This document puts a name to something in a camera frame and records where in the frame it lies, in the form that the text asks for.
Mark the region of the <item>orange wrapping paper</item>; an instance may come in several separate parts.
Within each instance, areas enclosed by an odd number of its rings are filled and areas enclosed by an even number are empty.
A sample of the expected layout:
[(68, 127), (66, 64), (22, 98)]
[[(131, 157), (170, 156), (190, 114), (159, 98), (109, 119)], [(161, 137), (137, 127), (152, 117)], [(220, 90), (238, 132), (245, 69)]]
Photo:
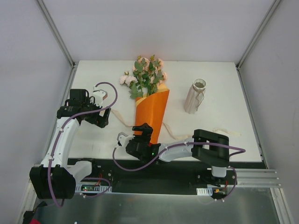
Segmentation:
[(158, 143), (169, 93), (167, 86), (161, 84), (156, 93), (143, 98), (137, 97), (135, 100), (135, 126), (147, 123), (152, 127), (151, 144)]

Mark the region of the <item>pink flower stem three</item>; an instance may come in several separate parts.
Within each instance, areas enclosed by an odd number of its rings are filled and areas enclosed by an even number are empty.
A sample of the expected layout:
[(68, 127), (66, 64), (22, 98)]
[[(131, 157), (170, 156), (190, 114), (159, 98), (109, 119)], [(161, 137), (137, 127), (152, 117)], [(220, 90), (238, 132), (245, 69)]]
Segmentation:
[(120, 85), (126, 85), (130, 89), (130, 94), (132, 98), (136, 98), (138, 95), (138, 80), (135, 76), (131, 76), (129, 72), (124, 72), (124, 74), (119, 79)]

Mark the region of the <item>pink flower stem one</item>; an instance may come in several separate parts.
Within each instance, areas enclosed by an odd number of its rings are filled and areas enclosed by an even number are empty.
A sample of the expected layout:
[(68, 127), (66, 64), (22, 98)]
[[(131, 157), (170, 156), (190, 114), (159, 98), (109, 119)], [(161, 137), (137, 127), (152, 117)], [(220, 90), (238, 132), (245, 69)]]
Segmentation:
[(151, 74), (153, 74), (153, 72), (158, 71), (158, 70), (162, 70), (163, 71), (163, 66), (164, 66), (164, 62), (162, 59), (160, 58), (155, 58), (155, 55), (152, 55), (149, 59), (149, 76)]

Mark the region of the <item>pink flower stem two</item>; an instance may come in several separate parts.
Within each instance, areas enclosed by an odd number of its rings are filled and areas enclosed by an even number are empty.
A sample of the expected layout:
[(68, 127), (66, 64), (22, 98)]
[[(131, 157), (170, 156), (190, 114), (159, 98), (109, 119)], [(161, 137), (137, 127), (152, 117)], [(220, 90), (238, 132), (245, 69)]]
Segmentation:
[(145, 57), (138, 56), (133, 66), (133, 76), (137, 79), (137, 93), (143, 95), (148, 93), (149, 86), (149, 60)]

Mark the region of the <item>cream printed ribbon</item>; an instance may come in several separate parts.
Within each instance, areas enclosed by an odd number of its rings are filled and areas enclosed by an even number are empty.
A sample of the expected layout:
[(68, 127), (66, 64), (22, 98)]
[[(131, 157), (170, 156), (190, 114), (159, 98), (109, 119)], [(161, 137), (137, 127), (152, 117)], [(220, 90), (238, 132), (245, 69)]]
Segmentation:
[[(126, 121), (123, 119), (122, 115), (117, 111), (117, 110), (111, 110), (111, 112), (113, 113), (113, 115), (125, 126), (125, 127), (133, 127), (133, 125), (130, 125), (128, 123), (126, 123)], [(166, 124), (166, 123), (162, 123), (162, 125), (165, 127), (168, 135), (174, 139), (174, 140), (183, 140), (186, 138), (190, 138), (192, 135), (191, 134), (185, 134), (185, 135), (174, 135), (172, 132), (171, 127)], [(230, 131), (228, 129), (225, 128), (215, 128), (212, 130), (213, 133), (225, 133), (229, 136), (232, 137), (241, 137), (241, 133), (239, 132), (235, 132), (235, 131)]]

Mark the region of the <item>pink flower stem four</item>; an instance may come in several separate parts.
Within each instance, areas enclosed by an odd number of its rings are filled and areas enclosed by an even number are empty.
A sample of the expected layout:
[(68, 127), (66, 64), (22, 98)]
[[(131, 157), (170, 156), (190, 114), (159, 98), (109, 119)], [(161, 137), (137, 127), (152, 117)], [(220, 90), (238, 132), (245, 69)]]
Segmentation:
[(147, 89), (148, 94), (152, 95), (158, 91), (158, 87), (163, 84), (167, 79), (166, 72), (162, 70), (158, 70), (153, 72), (153, 74), (150, 75), (149, 80), (147, 82)]

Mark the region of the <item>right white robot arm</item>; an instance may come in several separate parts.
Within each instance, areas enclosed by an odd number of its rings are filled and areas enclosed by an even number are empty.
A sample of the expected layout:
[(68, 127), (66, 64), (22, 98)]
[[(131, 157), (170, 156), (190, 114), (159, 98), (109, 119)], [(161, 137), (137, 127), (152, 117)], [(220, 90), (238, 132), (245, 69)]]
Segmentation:
[(192, 137), (171, 144), (153, 144), (153, 128), (147, 123), (134, 126), (134, 135), (118, 135), (118, 144), (126, 153), (145, 163), (171, 162), (175, 159), (192, 157), (211, 166), (210, 178), (221, 184), (227, 178), (229, 166), (229, 138), (213, 132), (197, 129)]

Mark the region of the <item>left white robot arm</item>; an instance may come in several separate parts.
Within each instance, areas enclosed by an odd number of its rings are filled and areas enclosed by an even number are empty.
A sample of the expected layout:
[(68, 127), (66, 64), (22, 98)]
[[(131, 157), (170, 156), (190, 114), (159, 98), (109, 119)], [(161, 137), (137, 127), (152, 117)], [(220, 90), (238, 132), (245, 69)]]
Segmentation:
[(92, 94), (85, 89), (71, 89), (69, 98), (57, 111), (56, 129), (45, 158), (38, 167), (30, 170), (29, 177), (39, 199), (71, 199), (75, 187), (84, 178), (95, 181), (99, 171), (91, 161), (79, 160), (67, 167), (69, 153), (75, 134), (81, 122), (104, 128), (108, 125), (110, 109), (100, 113), (104, 90), (94, 90)]

